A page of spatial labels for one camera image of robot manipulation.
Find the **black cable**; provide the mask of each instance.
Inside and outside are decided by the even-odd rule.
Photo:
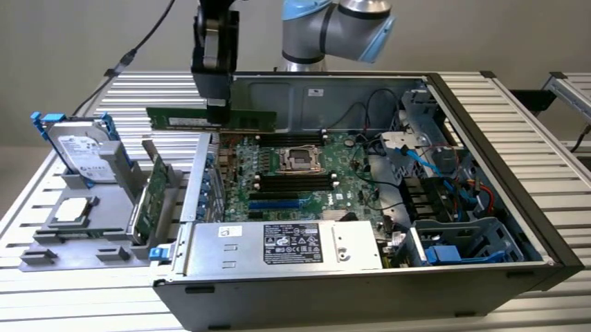
[[[367,128],[371,127],[371,119],[369,119],[369,105],[371,105],[371,100],[373,99],[373,96],[375,96],[379,92],[381,92],[381,91],[389,93],[389,95],[393,97],[393,99],[395,99],[395,108],[393,108],[393,110],[395,110],[395,114],[393,114],[393,115],[396,115],[396,112],[397,112],[397,102],[399,102],[399,98],[397,98],[397,96],[396,96],[396,93],[395,93],[392,90],[387,89],[387,88],[379,88],[379,89],[373,90],[373,92],[369,94],[369,98],[367,99],[367,102],[365,102],[365,122],[364,122],[364,123],[365,123],[365,125],[367,125]]]
[[[383,211],[383,210],[387,210],[387,209],[392,209],[395,206],[399,206],[399,205],[401,205],[401,204],[404,204],[404,202],[397,202],[397,203],[389,205],[388,207],[373,207],[373,206],[369,205],[369,200],[367,200],[364,205],[365,205],[371,210],[373,210],[373,211]]]
[[[580,132],[579,138],[576,139],[575,146],[571,149],[571,153],[573,153],[576,151],[576,149],[580,146],[580,143],[583,142],[584,136],[587,136],[587,134],[589,132],[591,132],[591,124],[588,124],[587,127],[584,127],[584,130]]]
[[[380,147],[381,147],[381,151],[377,151],[377,149],[376,149],[376,144],[375,143],[379,143],[379,145],[380,145]],[[371,142],[371,144],[368,144],[367,145],[367,147],[365,147],[365,150],[367,150],[367,155],[368,156],[381,156],[381,157],[385,157],[387,156],[387,154],[385,154],[385,151],[384,151],[384,149],[383,149],[383,144],[381,144],[381,141],[380,140],[377,140],[377,141],[372,141]]]
[[[327,127],[327,129],[332,129],[332,128],[340,123],[340,121],[343,121],[343,119],[344,119],[344,118],[347,117],[347,115],[351,113],[351,111],[352,111],[355,105],[361,105],[363,109],[365,109],[365,105],[363,104],[363,102],[353,102],[353,103],[351,104],[349,108],[347,109],[347,111],[344,112],[344,114],[341,115],[341,117],[339,118],[339,120],[336,120],[335,123],[331,124],[331,125]]]
[[[91,99],[103,91],[103,89],[107,87],[107,85],[109,85],[112,79],[115,78],[115,76],[111,76],[107,78],[107,80],[104,81],[104,83],[97,87],[97,89],[95,90],[95,92],[88,96],[88,98],[84,99],[84,101],[80,103],[79,107],[76,108],[76,111],[73,111],[73,115],[77,114],[79,110],[83,108],[83,106],[85,105],[87,102],[91,101]]]
[[[376,140],[379,140],[379,138],[375,138],[375,139],[369,140],[368,142],[364,143],[364,145],[365,145],[365,144],[369,145],[369,144],[371,144],[372,142],[375,142]],[[357,155],[357,152],[359,152],[359,149],[360,149],[360,148],[361,148],[361,146],[359,145],[357,148],[356,148],[356,150],[355,150],[355,152],[353,152],[353,154],[352,154],[351,161],[349,161],[349,166],[351,166],[352,173],[355,174],[355,176],[359,178],[359,180],[363,180],[363,181],[367,182],[367,183],[371,183],[371,184],[375,184],[375,185],[391,185],[393,188],[399,189],[399,187],[397,187],[393,183],[389,183],[389,182],[381,182],[381,181],[373,181],[373,180],[369,180],[368,178],[361,177],[361,176],[357,174],[357,170],[356,170],[355,167],[352,166],[352,161],[355,160],[355,157],[356,157],[356,155]]]
[[[116,64],[116,66],[113,68],[109,68],[105,72],[105,76],[108,77],[107,80],[104,81],[104,83],[97,87],[97,89],[95,90],[95,92],[92,92],[92,94],[84,99],[84,101],[80,103],[79,107],[76,108],[76,110],[73,111],[73,114],[77,114],[77,112],[80,111],[80,109],[84,107],[85,103],[89,102],[92,100],[92,98],[96,97],[96,95],[103,91],[103,89],[107,87],[107,85],[109,85],[111,81],[115,79],[115,77],[117,77],[121,73],[123,70],[125,69],[127,66],[129,66],[131,62],[133,62],[133,59],[136,57],[137,51],[140,50],[141,46],[144,46],[145,42],[149,40],[149,38],[152,38],[152,35],[155,34],[157,28],[160,27],[164,19],[168,16],[169,10],[172,9],[172,5],[175,4],[176,0],[169,0],[167,9],[164,10],[164,13],[160,16],[160,19],[157,19],[155,26],[152,27],[152,29],[149,30],[148,34],[145,35],[145,37],[141,39],[141,41],[137,43],[136,47],[133,47],[129,52],[127,52],[124,54],[124,56],[121,57],[121,59],[119,60],[119,63]]]

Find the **wire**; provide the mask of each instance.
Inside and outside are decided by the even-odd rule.
[[[371,205],[369,205],[369,202],[365,202],[365,206],[367,206],[371,210],[373,210],[373,211],[383,211],[383,210],[387,210],[387,209],[392,209],[395,206],[399,206],[399,205],[401,205],[401,204],[404,204],[404,202],[397,202],[396,204],[392,204],[392,205],[389,205],[388,207],[377,208],[377,207],[371,206]]]
[[[371,100],[373,99],[373,96],[375,96],[376,93],[379,93],[380,91],[388,92],[388,93],[391,94],[391,96],[393,97],[393,99],[395,99],[395,115],[396,115],[396,112],[397,112],[397,110],[399,110],[397,103],[399,103],[400,99],[397,98],[396,93],[395,93],[392,90],[389,90],[389,89],[387,89],[387,88],[380,88],[380,89],[373,90],[373,92],[369,94],[369,98],[367,99],[367,102],[365,102],[365,103],[363,103],[363,102],[353,102],[353,103],[351,104],[349,108],[347,109],[347,111],[344,112],[344,114],[340,116],[339,120],[336,120],[336,121],[335,121],[335,122],[327,127],[327,129],[332,129],[332,128],[335,128],[335,126],[340,123],[340,121],[343,121],[343,119],[344,119],[344,118],[347,117],[347,115],[351,113],[351,111],[352,111],[352,109],[355,108],[355,106],[356,106],[356,105],[360,105],[360,106],[363,107],[363,111],[364,111],[364,128],[363,128],[363,130],[367,131],[367,129],[371,127],[371,119],[369,119],[369,103],[371,103]]]
[[[104,90],[104,88],[109,85],[111,81],[115,79],[115,77],[119,76],[119,74],[123,73],[123,70],[127,66],[129,66],[131,62],[133,62],[133,59],[136,57],[137,51],[140,50],[141,46],[144,46],[145,42],[152,38],[152,35],[155,34],[157,28],[160,27],[164,19],[168,16],[169,10],[172,9],[172,5],[175,4],[176,0],[169,0],[167,9],[164,10],[164,13],[160,16],[160,19],[157,19],[155,26],[149,30],[145,37],[141,39],[141,41],[137,43],[136,47],[133,47],[129,52],[124,54],[121,59],[119,60],[119,63],[116,66],[107,70],[105,76],[108,77],[104,83],[97,87],[95,92],[91,93],[91,95],[84,99],[84,101],[77,106],[76,110],[73,111],[73,114],[77,114],[80,109],[83,109],[84,105],[92,100],[92,98],[96,97],[96,95]]]
[[[419,155],[419,157],[423,157],[424,154],[435,147],[448,147],[453,151],[453,155],[455,155],[455,169],[453,169],[453,172],[457,172],[457,175],[459,175],[459,172],[461,170],[460,156],[457,154],[457,150],[455,149],[453,145],[451,145],[448,143],[435,143],[423,151],[423,153]]]
[[[475,181],[472,179],[469,179],[467,182],[468,182],[468,184],[471,186],[475,186]],[[491,213],[492,212],[492,208],[493,208],[493,204],[495,204],[495,194],[492,193],[492,190],[489,189],[489,187],[487,187],[481,183],[480,183],[480,188],[488,194],[487,212]]]
[[[95,98],[95,96],[103,91],[103,89],[107,87],[107,85],[109,85],[113,78],[115,78],[115,76],[108,77],[107,80],[104,81],[104,83],[97,87],[95,92],[84,99],[84,101],[80,103],[76,110],[73,111],[75,115],[77,114],[80,109],[84,107],[85,103],[89,102],[92,100],[92,98]]]
[[[404,202],[401,201],[401,202],[397,202],[397,203],[395,203],[395,204],[392,204],[392,205],[389,205],[389,206],[387,206],[387,207],[373,207],[373,206],[371,206],[371,205],[369,205],[369,199],[371,199],[373,196],[376,196],[377,192],[379,192],[379,190],[375,190],[373,193],[372,193],[372,194],[365,198],[365,200],[364,200],[364,205],[365,205],[369,209],[372,209],[373,211],[383,211],[383,210],[387,210],[387,209],[392,209],[395,206],[399,206],[400,204],[404,204]]]
[[[400,148],[395,148],[395,150],[397,152],[400,152],[400,154],[403,153]],[[408,157],[415,159],[419,162],[419,164],[421,164],[423,166],[427,166],[428,168],[431,168],[437,176],[443,177],[441,172],[439,171],[439,168],[436,168],[436,166],[433,164],[428,163],[425,161],[425,159],[423,159],[412,150],[407,151],[407,155],[408,155]]]
[[[341,115],[341,117],[339,118],[339,120],[335,121],[335,123],[332,123],[327,129],[332,129],[335,128],[335,126],[340,123],[340,121],[343,121],[343,119],[347,117],[347,115],[351,113],[352,109],[355,108],[355,105],[361,105],[363,109],[364,109],[364,113],[367,113],[367,108],[365,105],[363,104],[363,102],[353,102],[349,106],[349,108],[347,109],[347,111],[344,112],[344,114]]]
[[[364,144],[369,145],[369,144],[371,144],[372,142],[375,142],[376,140],[379,140],[379,138],[375,138],[375,139],[369,140],[369,141],[365,142]],[[393,183],[389,183],[389,182],[381,182],[381,181],[373,181],[373,180],[371,180],[371,179],[368,179],[368,178],[363,178],[363,177],[357,174],[356,169],[352,167],[352,161],[355,160],[355,157],[356,157],[356,155],[357,155],[357,152],[359,152],[359,149],[360,149],[360,148],[361,148],[361,145],[359,145],[357,148],[355,149],[355,152],[352,153],[352,157],[351,157],[351,161],[349,161],[349,165],[351,165],[351,168],[352,168],[352,173],[355,174],[355,176],[359,178],[359,180],[363,180],[363,181],[367,182],[367,183],[371,183],[371,184],[375,184],[375,185],[391,185],[393,188],[399,189],[399,187],[397,187]]]
[[[371,127],[371,119],[369,119],[369,104],[371,104],[371,100],[373,99],[373,96],[375,96],[379,92],[381,92],[381,91],[389,93],[389,95],[391,95],[391,96],[393,97],[393,99],[395,99],[395,108],[393,108],[393,110],[395,110],[393,113],[395,113],[395,114],[393,114],[393,116],[396,116],[396,112],[397,112],[397,101],[399,101],[399,98],[397,98],[397,96],[396,96],[396,93],[393,93],[393,91],[389,90],[389,89],[387,89],[387,88],[379,88],[379,89],[373,90],[373,92],[369,94],[369,98],[367,99],[367,102],[365,102],[365,121],[364,121],[365,129],[368,129],[368,128]]]
[[[580,132],[579,138],[576,139],[575,146],[571,149],[571,153],[573,153],[576,151],[576,149],[580,146],[580,143],[583,142],[584,136],[587,136],[587,134],[589,132],[591,132],[591,124],[588,124],[587,127],[584,127],[583,131]]]

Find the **hard drive label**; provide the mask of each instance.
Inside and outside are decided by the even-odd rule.
[[[115,182],[109,163],[100,159],[96,140],[85,136],[59,136],[57,140],[81,176],[92,181]]]
[[[317,223],[264,226],[263,259],[268,265],[323,262]]]

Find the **metal slotted table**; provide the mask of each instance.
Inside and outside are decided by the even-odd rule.
[[[552,91],[591,124],[591,73],[551,73],[544,90]]]
[[[327,326],[323,330],[591,331],[589,172],[496,78],[480,73],[440,75],[587,269],[548,292],[523,294],[487,317]],[[145,106],[203,105],[191,75],[124,74],[99,99],[84,115],[109,112],[131,157],[149,168],[140,144],[143,135],[151,133]],[[187,181],[200,135],[155,133],[152,138]],[[149,287],[148,268],[18,271],[18,256],[64,188],[63,169],[51,153],[0,221],[0,331],[181,331]],[[173,218],[179,216],[180,204]],[[172,238],[176,228],[169,231]]]

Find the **sticker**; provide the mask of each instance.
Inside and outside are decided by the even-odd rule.
[[[268,265],[323,262],[317,223],[264,226],[263,260]]]
[[[217,231],[217,237],[240,237],[241,226],[223,226]]]
[[[221,124],[212,124],[203,118],[168,118],[168,125],[171,126],[220,126]]]
[[[87,136],[59,136],[64,152],[81,176],[95,182],[115,182],[109,163],[100,159],[100,145]]]
[[[324,96],[324,89],[308,89],[307,96],[308,97],[323,97]]]

